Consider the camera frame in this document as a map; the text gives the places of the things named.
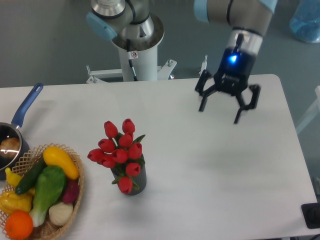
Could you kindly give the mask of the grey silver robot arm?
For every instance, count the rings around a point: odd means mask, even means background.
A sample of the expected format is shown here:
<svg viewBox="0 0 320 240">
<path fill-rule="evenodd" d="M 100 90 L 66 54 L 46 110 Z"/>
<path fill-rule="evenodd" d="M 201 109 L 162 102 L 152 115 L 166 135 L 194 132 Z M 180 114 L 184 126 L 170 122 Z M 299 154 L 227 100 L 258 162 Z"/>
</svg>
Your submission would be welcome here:
<svg viewBox="0 0 320 240">
<path fill-rule="evenodd" d="M 105 41 L 111 41 L 123 57 L 126 81 L 155 80 L 157 62 L 133 60 L 143 51 L 156 48 L 164 36 L 161 20 L 150 13 L 147 0 L 93 0 L 86 15 L 89 27 Z M 275 0 L 196 0 L 195 17 L 202 22 L 224 22 L 232 31 L 215 74 L 200 71 L 195 90 L 201 96 L 200 111 L 215 92 L 237 99 L 238 113 L 257 107 L 260 86 L 248 79 L 263 37 L 275 12 Z"/>
</svg>

